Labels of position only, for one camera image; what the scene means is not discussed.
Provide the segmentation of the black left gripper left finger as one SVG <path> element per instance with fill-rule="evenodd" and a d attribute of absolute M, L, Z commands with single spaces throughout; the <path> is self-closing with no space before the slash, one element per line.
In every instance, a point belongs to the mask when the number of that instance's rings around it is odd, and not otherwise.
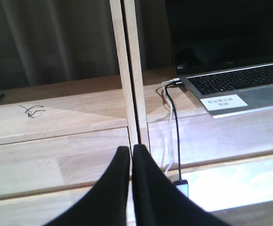
<path fill-rule="evenodd" d="M 77 203 L 47 226 L 125 226 L 130 153 L 119 146 L 104 174 Z"/>

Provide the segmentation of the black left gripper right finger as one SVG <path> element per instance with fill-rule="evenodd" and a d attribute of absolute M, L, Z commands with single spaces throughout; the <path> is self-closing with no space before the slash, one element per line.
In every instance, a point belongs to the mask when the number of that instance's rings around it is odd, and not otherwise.
<path fill-rule="evenodd" d="M 164 175 L 145 145 L 135 145 L 132 193 L 138 226 L 226 226 L 181 193 Z"/>

